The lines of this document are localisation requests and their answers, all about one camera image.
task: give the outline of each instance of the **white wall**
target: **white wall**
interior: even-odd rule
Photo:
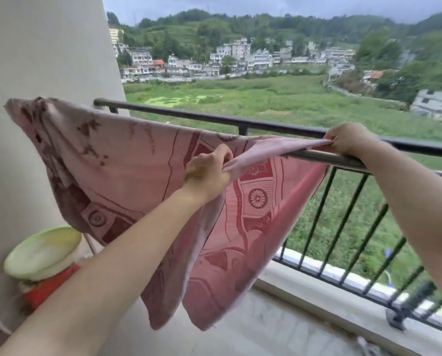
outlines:
[[[101,0],[0,0],[0,317],[10,325],[16,292],[4,257],[64,223],[40,157],[2,107],[37,96],[125,100]]]

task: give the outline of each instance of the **railing baluster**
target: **railing baluster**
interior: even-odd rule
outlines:
[[[325,186],[325,191],[323,192],[323,196],[322,196],[322,199],[321,199],[320,204],[318,206],[318,210],[316,211],[315,218],[313,219],[312,228],[310,229],[310,233],[308,234],[307,242],[305,242],[305,246],[302,251],[302,256],[300,257],[300,261],[298,263],[297,269],[300,269],[300,267],[302,266],[302,263],[305,258],[305,254],[308,251],[308,246],[310,245],[310,242],[313,238],[313,233],[315,232],[316,224],[318,223],[318,220],[319,220],[320,215],[322,213],[323,207],[325,206],[326,197],[328,196],[328,193],[330,192],[330,188],[332,186],[331,184],[332,184],[333,179],[336,175],[336,170],[337,170],[336,167],[333,167],[331,170],[330,177],[328,178],[328,182]]]
[[[241,136],[248,136],[249,128],[247,126],[238,126],[238,131]]]
[[[433,295],[437,287],[432,281],[424,283],[415,295],[409,296],[399,310],[386,310],[386,320],[394,328],[404,331],[403,321],[412,315],[414,310],[429,296]]]
[[[436,302],[432,305],[423,315],[420,315],[419,318],[422,320],[427,320],[433,314],[435,314],[442,307],[442,300]]]
[[[389,298],[388,305],[392,305],[394,301],[404,292],[406,288],[408,288],[414,280],[419,277],[419,275],[424,272],[424,266],[420,265],[413,273],[409,276],[409,278],[404,282],[404,284],[396,290],[396,292]]]
[[[285,247],[287,246],[287,240],[288,240],[288,237],[282,245],[282,250],[280,250],[280,258],[279,258],[280,261],[282,261],[284,259],[284,252],[285,252]]]
[[[340,235],[343,232],[343,228],[346,225],[346,222],[348,221],[351,211],[353,210],[353,207],[354,207],[356,201],[358,200],[358,197],[360,196],[361,191],[363,190],[364,184],[366,183],[368,176],[369,176],[368,174],[364,174],[363,177],[361,178],[361,181],[360,181],[358,187],[356,188],[356,191],[354,192],[353,197],[351,198],[350,205],[348,206],[348,209],[346,210],[346,214],[344,215],[343,220],[340,223],[340,227],[338,227],[338,230],[336,231],[336,235],[332,241],[330,249],[326,253],[325,260],[323,261],[322,266],[320,267],[320,270],[319,270],[317,276],[322,275],[323,270],[325,269],[326,264],[328,263],[328,260],[330,259],[330,256],[333,253],[333,249],[335,248],[336,243],[338,242],[338,239],[340,238]]]
[[[376,281],[378,281],[379,276],[382,275],[382,273],[384,272],[385,269],[387,269],[387,267],[389,266],[389,264],[391,263],[391,261],[394,259],[394,257],[397,256],[397,254],[401,251],[402,247],[406,244],[406,239],[403,237],[402,239],[399,240],[399,242],[396,244],[396,247],[394,247],[394,250],[392,251],[390,257],[388,257],[384,263],[381,265],[381,267],[379,267],[378,272],[376,273],[376,275],[374,275],[374,277],[372,278],[372,280],[366,285],[366,287],[363,290],[363,295],[366,295],[369,290],[371,290],[371,287],[374,285],[374,283]]]
[[[368,233],[366,234],[366,237],[364,238],[363,242],[361,243],[360,248],[358,249],[358,251],[356,251],[355,255],[353,256],[353,259],[351,260],[351,263],[348,265],[348,268],[346,269],[343,276],[341,277],[340,285],[343,285],[344,281],[348,277],[348,274],[351,272],[355,263],[360,258],[360,255],[362,254],[362,252],[366,248],[366,245],[368,244],[369,240],[372,238],[372,235],[374,234],[374,232],[378,228],[383,217],[386,215],[388,209],[389,209],[389,206],[387,203],[385,203],[383,205],[383,207],[381,208],[381,211],[379,212],[378,217],[376,217],[376,220],[374,220],[373,224],[371,225],[371,228],[369,229]]]

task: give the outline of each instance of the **hand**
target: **hand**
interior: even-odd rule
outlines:
[[[225,144],[211,154],[200,154],[186,165],[182,190],[198,198],[202,205],[219,196],[230,181],[229,172],[222,172],[225,162],[232,159],[232,152]]]
[[[323,151],[361,158],[361,154],[382,141],[360,123],[344,123],[330,129],[325,138],[333,140]]]

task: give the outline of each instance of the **circular flower motif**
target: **circular flower motif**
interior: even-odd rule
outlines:
[[[104,226],[107,222],[107,217],[98,210],[95,210],[89,214],[89,223],[95,227]]]
[[[263,208],[267,204],[267,193],[261,188],[254,188],[248,195],[252,207]]]

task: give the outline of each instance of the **pink towel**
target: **pink towel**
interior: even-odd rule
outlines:
[[[232,183],[189,220],[142,293],[153,329],[181,301],[201,330],[218,321],[275,255],[327,169],[278,156],[327,140],[226,135],[58,99],[10,99],[5,109],[45,163],[64,219],[103,245],[180,188],[194,156],[230,147]]]

